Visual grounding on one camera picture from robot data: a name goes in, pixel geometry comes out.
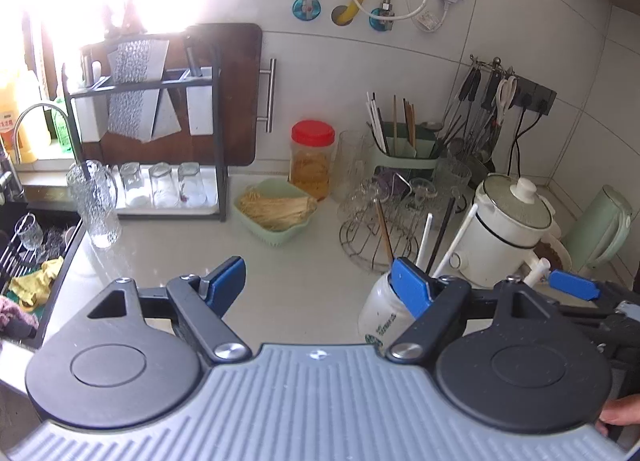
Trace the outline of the person's right hand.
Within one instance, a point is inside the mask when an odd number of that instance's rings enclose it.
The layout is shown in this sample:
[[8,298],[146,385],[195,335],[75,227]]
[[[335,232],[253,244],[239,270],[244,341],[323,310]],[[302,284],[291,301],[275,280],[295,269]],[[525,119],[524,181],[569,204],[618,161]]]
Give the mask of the person's right hand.
[[597,421],[596,428],[604,436],[608,436],[608,425],[631,426],[640,424],[640,396],[629,395],[619,399],[608,400]]

